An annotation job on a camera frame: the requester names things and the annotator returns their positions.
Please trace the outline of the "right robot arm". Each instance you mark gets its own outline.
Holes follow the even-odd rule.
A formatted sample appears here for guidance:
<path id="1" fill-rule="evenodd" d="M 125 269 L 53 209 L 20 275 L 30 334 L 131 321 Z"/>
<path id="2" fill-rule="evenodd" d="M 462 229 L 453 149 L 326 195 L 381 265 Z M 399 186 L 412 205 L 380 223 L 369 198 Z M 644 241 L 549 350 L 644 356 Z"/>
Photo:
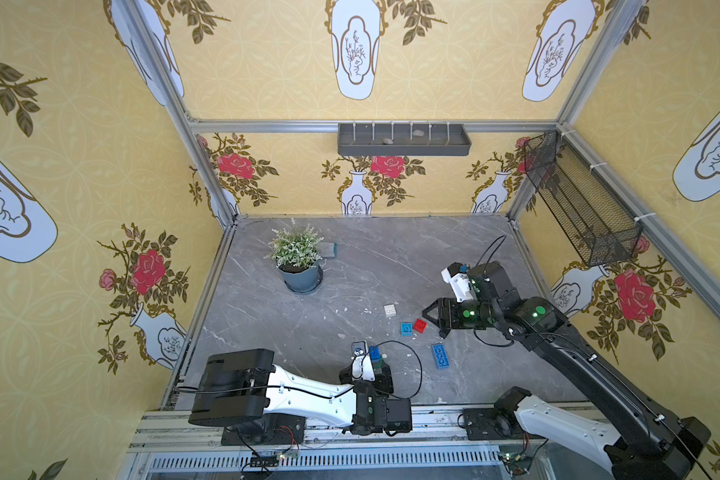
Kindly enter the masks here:
<path id="1" fill-rule="evenodd" d="M 680 418 L 642 392 L 589 346 L 549 300 L 523 298 L 497 262 L 453 263 L 442 278 L 454 295 L 431 304 L 441 336 L 496 329 L 553 366 L 602 413 L 605 423 L 550 405 L 513 387 L 494 404 L 496 420 L 544 437 L 616 479 L 685 479 L 711 438 L 697 418 Z"/>

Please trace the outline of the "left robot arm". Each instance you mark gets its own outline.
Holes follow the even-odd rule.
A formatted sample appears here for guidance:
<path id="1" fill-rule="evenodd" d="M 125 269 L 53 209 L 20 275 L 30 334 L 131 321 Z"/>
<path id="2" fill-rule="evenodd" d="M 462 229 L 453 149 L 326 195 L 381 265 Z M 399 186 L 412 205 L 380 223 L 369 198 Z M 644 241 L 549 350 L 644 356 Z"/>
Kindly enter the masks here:
<path id="1" fill-rule="evenodd" d="M 352 344 L 352 360 L 329 384 L 291 373 L 274 363 L 274 352 L 252 349 L 208 358 L 194 396 L 189 423 L 230 428 L 267 416 L 317 420 L 356 436 L 409 433 L 413 413 L 408 398 L 394 395 L 391 369 L 378 348 Z"/>

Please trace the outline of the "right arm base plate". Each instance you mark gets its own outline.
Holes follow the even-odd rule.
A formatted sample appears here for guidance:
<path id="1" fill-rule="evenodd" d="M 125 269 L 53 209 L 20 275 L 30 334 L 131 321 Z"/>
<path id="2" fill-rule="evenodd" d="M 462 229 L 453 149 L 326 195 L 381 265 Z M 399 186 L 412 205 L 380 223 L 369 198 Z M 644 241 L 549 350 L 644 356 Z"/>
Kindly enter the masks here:
<path id="1" fill-rule="evenodd" d="M 515 420 L 504 409 L 465 409 L 458 422 L 470 441 L 512 439 L 517 434 Z"/>

